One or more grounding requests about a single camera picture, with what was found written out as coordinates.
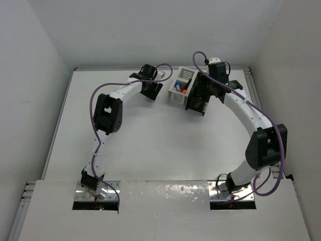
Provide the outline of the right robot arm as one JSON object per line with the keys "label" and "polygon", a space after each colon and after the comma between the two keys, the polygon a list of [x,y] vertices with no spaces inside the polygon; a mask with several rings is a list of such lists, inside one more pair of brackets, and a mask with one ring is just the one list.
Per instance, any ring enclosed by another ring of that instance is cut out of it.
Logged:
{"label": "right robot arm", "polygon": [[279,186],[285,167],[287,128],[277,125],[262,109],[249,100],[242,85],[230,81],[224,62],[205,59],[208,72],[200,70],[202,85],[210,94],[220,99],[228,107],[250,136],[245,150],[245,160],[237,169],[227,175],[225,186],[232,193],[250,182],[256,182],[257,176],[266,168],[279,164],[279,175],[274,187],[263,193],[272,194]]}

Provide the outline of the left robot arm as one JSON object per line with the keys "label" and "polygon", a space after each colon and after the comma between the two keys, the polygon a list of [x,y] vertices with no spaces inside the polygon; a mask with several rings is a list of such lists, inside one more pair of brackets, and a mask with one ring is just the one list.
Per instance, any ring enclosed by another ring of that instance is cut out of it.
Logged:
{"label": "left robot arm", "polygon": [[[90,120],[95,134],[92,160],[81,172],[81,185],[91,192],[97,192],[103,182],[105,174],[105,160],[103,149],[114,133],[122,125],[123,106],[134,95],[141,93],[145,97],[155,100],[164,81],[165,72],[156,67],[145,64],[138,73],[130,74],[125,83],[107,83],[97,87],[90,97]],[[119,89],[109,94],[99,94],[96,105],[93,99],[96,93],[108,85],[119,86]]]}

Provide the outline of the black slotted organizer container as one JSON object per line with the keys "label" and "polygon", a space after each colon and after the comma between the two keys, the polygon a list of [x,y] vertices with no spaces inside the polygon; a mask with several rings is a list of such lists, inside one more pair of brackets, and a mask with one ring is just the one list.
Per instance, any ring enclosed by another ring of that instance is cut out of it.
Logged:
{"label": "black slotted organizer container", "polygon": [[199,72],[188,95],[185,110],[191,109],[205,115],[207,104],[210,99],[207,84],[208,79]]}

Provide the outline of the white slotted organizer container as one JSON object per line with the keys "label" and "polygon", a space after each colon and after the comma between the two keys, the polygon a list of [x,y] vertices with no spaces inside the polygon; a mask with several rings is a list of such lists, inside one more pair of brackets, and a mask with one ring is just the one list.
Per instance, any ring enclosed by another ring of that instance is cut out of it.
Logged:
{"label": "white slotted organizer container", "polygon": [[[192,85],[195,81],[195,78],[198,74],[197,70],[193,70],[187,67],[180,66],[178,70],[176,71],[175,75],[173,76],[172,83],[168,90],[168,97],[169,100],[173,103],[186,106],[188,95],[191,91]],[[190,83],[189,87],[186,88],[186,84],[188,83],[189,79],[192,79],[192,82]],[[180,82],[181,83],[181,90],[184,89],[187,90],[186,94],[183,94],[182,92],[178,92],[175,87],[175,83]]]}

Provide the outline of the white front panel board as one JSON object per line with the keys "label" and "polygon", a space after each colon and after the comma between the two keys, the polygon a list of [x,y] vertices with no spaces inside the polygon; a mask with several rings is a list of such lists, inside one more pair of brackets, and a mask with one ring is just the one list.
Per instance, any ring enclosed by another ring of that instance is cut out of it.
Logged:
{"label": "white front panel board", "polygon": [[20,240],[309,240],[288,179],[244,210],[211,210],[205,181],[123,181],[119,211],[73,210],[75,189],[38,181]]}

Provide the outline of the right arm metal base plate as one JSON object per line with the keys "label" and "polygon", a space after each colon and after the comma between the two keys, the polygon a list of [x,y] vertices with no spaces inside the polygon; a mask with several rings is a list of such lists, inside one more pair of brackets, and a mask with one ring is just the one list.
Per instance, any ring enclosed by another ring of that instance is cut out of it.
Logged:
{"label": "right arm metal base plate", "polygon": [[241,187],[239,190],[229,193],[226,190],[225,180],[208,181],[209,198],[211,202],[224,201],[254,201],[254,194],[251,184]]}

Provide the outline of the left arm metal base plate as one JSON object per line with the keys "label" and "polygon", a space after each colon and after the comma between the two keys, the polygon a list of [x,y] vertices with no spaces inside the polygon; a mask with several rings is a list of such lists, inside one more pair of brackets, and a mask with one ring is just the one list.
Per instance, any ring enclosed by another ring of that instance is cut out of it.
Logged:
{"label": "left arm metal base plate", "polygon": [[74,201],[98,201],[98,202],[117,202],[118,195],[120,195],[120,182],[108,182],[115,190],[104,183],[99,183],[96,190],[91,190],[88,187],[82,185],[80,181],[77,182]]}

